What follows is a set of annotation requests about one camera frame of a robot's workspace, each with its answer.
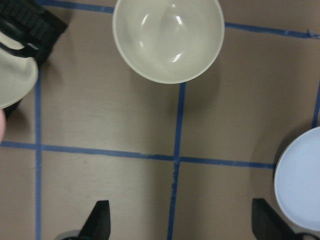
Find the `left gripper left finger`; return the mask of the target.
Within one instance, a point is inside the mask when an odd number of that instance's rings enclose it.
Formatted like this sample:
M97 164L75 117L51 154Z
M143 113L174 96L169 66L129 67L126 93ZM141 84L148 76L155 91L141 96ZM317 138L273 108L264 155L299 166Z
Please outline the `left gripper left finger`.
M111 214L108 200L95 203L82 228L62 233L57 240L108 240L111 235Z

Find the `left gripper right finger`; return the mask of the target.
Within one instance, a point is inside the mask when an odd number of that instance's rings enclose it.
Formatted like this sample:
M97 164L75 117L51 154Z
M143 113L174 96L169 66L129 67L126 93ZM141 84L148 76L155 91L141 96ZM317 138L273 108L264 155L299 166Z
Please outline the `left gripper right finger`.
M251 202L251 230L256 240L319 240L312 233L295 233L264 198Z

